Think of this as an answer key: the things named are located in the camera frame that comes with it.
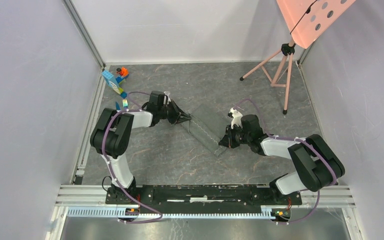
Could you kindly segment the grey cloth napkin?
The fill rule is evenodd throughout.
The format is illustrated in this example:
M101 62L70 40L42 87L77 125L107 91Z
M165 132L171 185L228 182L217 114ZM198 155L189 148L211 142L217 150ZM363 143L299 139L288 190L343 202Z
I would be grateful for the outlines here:
M182 127L216 157L224 153L227 148L219 142L225 136L230 119L206 104L198 106L190 116L191 120L183 122Z

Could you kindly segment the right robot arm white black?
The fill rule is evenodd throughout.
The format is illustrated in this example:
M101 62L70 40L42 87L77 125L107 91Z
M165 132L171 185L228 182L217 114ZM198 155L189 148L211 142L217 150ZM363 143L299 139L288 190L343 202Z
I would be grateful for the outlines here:
M240 145L261 156L291 160L295 171L276 178L269 184L269 199L282 204L289 194L308 190L317 192L336 184L345 174L345 167L319 134L306 138L288 138L270 135L263 131L257 115L243 115L232 109L231 123L219 145L234 149Z

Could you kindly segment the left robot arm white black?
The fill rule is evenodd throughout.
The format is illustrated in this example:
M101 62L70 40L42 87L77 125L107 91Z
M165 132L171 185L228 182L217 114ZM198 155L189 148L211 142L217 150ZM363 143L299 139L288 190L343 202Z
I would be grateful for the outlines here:
M192 117L169 97L168 92L152 91L139 109L105 108L92 131L90 145L102 156L111 178L111 188L125 204L138 195L136 180L126 157L133 129L154 127L161 120L171 125L189 122Z

